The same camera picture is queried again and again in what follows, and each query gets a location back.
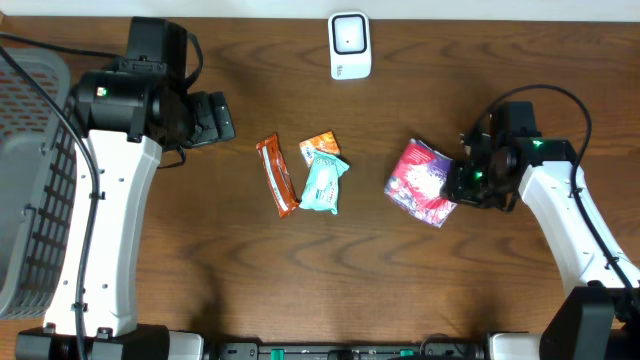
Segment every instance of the plastic basket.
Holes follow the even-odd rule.
[[[60,57],[41,49],[8,52],[64,106],[70,75]],[[74,189],[73,140],[44,100],[0,61],[0,319],[42,316],[49,306]]]

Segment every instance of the wood grain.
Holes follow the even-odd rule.
[[[594,134],[592,195],[640,261],[640,38],[635,24],[372,21],[369,78],[329,76],[326,22],[174,19],[198,35],[194,90],[223,90],[238,133],[156,174],[138,262],[140,322],[213,339],[419,341],[441,332],[542,331],[564,294],[534,217],[458,208],[441,229],[383,194],[411,137],[461,155],[465,131],[500,93],[530,83],[573,90]],[[3,28],[65,46],[123,53],[128,19],[7,18]],[[97,59],[65,56],[77,78]],[[196,66],[193,53],[189,67]],[[563,97],[533,91],[547,136],[583,139]],[[280,220],[255,144],[278,132],[300,195],[298,142],[336,134],[351,169],[340,213]],[[0,323],[0,357],[37,321]]]

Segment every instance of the snack wrapper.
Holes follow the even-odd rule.
[[[293,190],[287,165],[285,165],[280,152],[278,134],[273,134],[259,142],[256,149],[262,159],[262,166],[267,175],[271,194],[278,207],[278,213],[280,218],[283,218],[295,210],[299,203],[296,200],[296,193]]]
[[[456,204],[441,197],[451,159],[411,139],[384,193],[411,216],[441,227]]]
[[[313,164],[314,149],[327,154],[340,155],[340,148],[338,148],[338,142],[333,136],[333,131],[327,131],[300,143],[300,152],[304,161],[307,162],[307,167]]]
[[[349,165],[331,154],[314,150],[313,165],[302,193],[301,209],[330,210],[338,214],[338,178]]]

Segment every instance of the orange snack wrapper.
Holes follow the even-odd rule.
[[[300,152],[304,157],[304,161],[307,162],[307,167],[313,164],[313,149],[331,155],[340,155],[340,148],[338,148],[338,142],[333,136],[333,131],[327,131],[300,143]]]
[[[295,210],[300,203],[296,199],[287,165],[285,165],[280,152],[278,134],[273,134],[259,142],[256,149],[262,159],[262,166],[267,175],[273,200],[278,207],[278,214],[280,214],[280,218],[283,218]]]

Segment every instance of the pink and white plastic bag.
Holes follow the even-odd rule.
[[[450,158],[411,139],[384,193],[411,216],[441,227],[456,207],[455,203],[440,196],[450,166]]]

